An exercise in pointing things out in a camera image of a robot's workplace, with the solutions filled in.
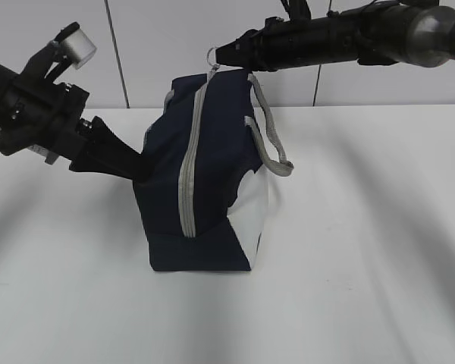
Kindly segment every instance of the navy blue bag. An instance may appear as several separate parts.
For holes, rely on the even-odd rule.
[[[145,135],[155,169],[133,187],[156,271],[250,271],[268,209],[267,169],[293,170],[256,78],[215,71],[174,80]],[[266,152],[252,88],[279,162]]]

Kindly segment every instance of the zipper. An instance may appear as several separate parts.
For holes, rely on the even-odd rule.
[[[196,92],[189,146],[182,161],[179,173],[179,216],[182,232],[185,237],[196,237],[196,219],[194,217],[194,181],[196,178],[197,146],[199,145],[202,107],[206,98],[207,86],[217,69],[213,69],[207,82]]]

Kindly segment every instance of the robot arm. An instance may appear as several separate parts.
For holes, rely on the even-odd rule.
[[[0,152],[12,155],[29,148],[44,155],[50,165],[62,156],[71,160],[72,171],[145,181],[151,167],[144,157],[119,140],[100,118],[81,118],[89,93],[55,83],[71,65],[80,68],[95,52],[79,24],[72,23],[37,52],[20,74],[0,65]]]
[[[320,19],[311,18],[306,0],[290,3],[289,21],[267,19],[263,29],[217,49],[217,62],[277,71],[345,61],[437,67],[455,60],[455,10],[438,0],[372,2]]]

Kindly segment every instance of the bag bottom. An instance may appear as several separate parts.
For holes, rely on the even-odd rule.
[[[199,237],[146,237],[154,271],[251,271],[227,218]]]

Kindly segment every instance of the white table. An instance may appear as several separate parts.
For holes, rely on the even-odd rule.
[[[156,274],[128,181],[0,156],[0,364],[455,364],[455,106],[275,116],[251,274]]]

